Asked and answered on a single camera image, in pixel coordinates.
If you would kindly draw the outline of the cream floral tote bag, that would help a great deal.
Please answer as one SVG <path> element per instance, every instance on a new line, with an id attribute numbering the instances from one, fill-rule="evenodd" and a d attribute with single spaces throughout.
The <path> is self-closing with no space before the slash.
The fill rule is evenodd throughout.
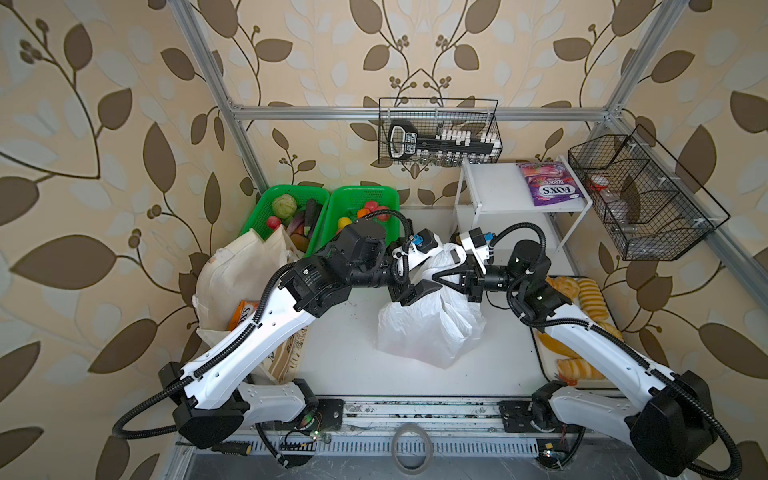
<path id="1" fill-rule="evenodd" d="M 283 227 L 263 240 L 254 230 L 220 248 L 204 265 L 193 295 L 197 334 L 210 348 L 231 331 L 228 323 L 242 300 L 259 301 L 278 267 L 304 256 Z M 308 330 L 293 334 L 252 371 L 260 383 L 284 384 L 298 375 Z"/>

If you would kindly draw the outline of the orange snack bag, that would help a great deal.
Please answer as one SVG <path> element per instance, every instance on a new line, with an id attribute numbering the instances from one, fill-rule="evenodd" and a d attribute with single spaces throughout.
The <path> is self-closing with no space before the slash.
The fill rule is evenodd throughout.
<path id="1" fill-rule="evenodd" d="M 242 300 L 236 307 L 227 329 L 229 331 L 235 330 L 243 321 L 247 320 L 259 306 L 258 301 Z"/>

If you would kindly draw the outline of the white plastic bag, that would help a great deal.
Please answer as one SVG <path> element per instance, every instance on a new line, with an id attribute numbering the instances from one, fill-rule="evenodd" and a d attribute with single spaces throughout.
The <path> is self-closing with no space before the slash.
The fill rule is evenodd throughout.
<path id="1" fill-rule="evenodd" d="M 447 369 L 478 346 L 486 326 L 481 307 L 442 286 L 410 306 L 390 302 L 378 314 L 378 350 Z"/>

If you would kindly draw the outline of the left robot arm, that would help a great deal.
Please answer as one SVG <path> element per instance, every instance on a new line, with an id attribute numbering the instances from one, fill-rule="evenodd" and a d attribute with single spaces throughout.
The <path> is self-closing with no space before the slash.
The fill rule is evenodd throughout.
<path id="1" fill-rule="evenodd" d="M 184 365 L 171 362 L 160 372 L 163 389 L 119 418 L 113 436 L 138 440 L 179 433 L 207 449 L 228 439 L 244 423 L 291 422 L 308 408 L 308 388 L 290 384 L 276 406 L 259 396 L 246 377 L 280 344 L 345 302 L 355 288 L 388 289 L 403 306 L 439 289 L 410 281 L 410 272 L 440 252 L 442 243 L 428 229 L 414 232 L 402 213 L 397 241 L 368 215 L 342 228 L 316 253 L 288 263 L 267 281 L 259 305 L 208 352 Z"/>

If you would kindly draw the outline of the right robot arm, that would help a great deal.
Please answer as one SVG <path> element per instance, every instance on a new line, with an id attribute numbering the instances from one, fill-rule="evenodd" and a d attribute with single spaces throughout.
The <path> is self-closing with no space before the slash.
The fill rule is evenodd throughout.
<path id="1" fill-rule="evenodd" d="M 556 420 L 620 440 L 669 477 L 686 470 L 712 479 L 740 476 L 742 456 L 713 413 L 707 383 L 691 371 L 678 374 L 639 353 L 552 287 L 546 280 L 551 262 L 540 227 L 522 222 L 498 234 L 475 228 L 461 246 L 465 260 L 434 273 L 433 281 L 471 301 L 486 292 L 505 293 L 511 312 L 524 325 L 574 351 L 628 402 L 620 406 L 553 381 L 531 397 L 541 423 Z"/>

